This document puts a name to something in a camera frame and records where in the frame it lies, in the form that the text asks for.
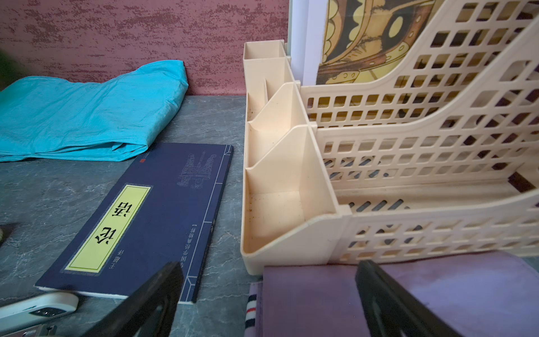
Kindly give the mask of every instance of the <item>striped fabric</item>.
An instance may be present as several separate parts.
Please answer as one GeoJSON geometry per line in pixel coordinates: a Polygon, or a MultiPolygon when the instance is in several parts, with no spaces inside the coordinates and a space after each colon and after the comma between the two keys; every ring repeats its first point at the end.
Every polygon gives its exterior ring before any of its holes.
{"type": "Polygon", "coordinates": [[[251,283],[249,288],[249,299],[247,300],[247,310],[245,314],[245,335],[244,337],[261,337],[260,317],[261,303],[260,296],[262,294],[262,282],[251,283]]]}

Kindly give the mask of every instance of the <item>blue book cover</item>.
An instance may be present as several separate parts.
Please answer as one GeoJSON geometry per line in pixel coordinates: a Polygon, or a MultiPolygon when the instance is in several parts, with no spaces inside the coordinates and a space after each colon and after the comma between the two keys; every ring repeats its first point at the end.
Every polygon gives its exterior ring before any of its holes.
{"type": "Polygon", "coordinates": [[[60,257],[42,290],[125,298],[178,261],[193,303],[232,159],[230,145],[157,143],[135,159],[60,257]]]}

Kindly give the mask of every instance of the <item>yellow label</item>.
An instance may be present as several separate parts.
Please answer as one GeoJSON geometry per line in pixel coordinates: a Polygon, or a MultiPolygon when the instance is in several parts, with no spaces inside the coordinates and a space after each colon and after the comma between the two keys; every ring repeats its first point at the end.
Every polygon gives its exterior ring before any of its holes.
{"type": "Polygon", "coordinates": [[[99,273],[151,187],[126,185],[66,270],[99,273]]]}

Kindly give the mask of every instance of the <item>chinese characters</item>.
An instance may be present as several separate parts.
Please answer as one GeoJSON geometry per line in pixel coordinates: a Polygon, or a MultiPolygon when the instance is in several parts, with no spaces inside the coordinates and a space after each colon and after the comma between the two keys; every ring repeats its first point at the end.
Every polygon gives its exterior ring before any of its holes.
{"type": "Polygon", "coordinates": [[[115,229],[112,229],[112,228],[110,228],[110,227],[103,227],[103,229],[101,229],[101,231],[102,231],[103,233],[97,235],[97,236],[95,237],[95,239],[98,240],[98,243],[101,243],[101,242],[103,242],[104,240],[106,240],[106,241],[105,241],[105,244],[108,245],[108,241],[114,239],[114,238],[112,237],[112,235],[114,235],[114,233],[116,233],[116,230],[115,230],[115,229]]]}
{"type": "Polygon", "coordinates": [[[122,216],[122,215],[126,216],[127,213],[130,213],[131,206],[133,205],[127,202],[121,202],[120,204],[118,204],[118,206],[114,210],[114,214],[112,214],[112,216],[122,216]]]}

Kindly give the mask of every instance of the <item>beige plastic desk organizer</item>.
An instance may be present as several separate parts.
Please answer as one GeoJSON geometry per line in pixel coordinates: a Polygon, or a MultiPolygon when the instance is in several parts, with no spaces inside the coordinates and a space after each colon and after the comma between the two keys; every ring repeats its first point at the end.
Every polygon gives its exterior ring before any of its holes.
{"type": "Polygon", "coordinates": [[[445,1],[405,59],[369,84],[301,87],[282,41],[245,44],[249,273],[539,254],[539,6],[499,1],[478,21],[486,5],[445,1]]]}

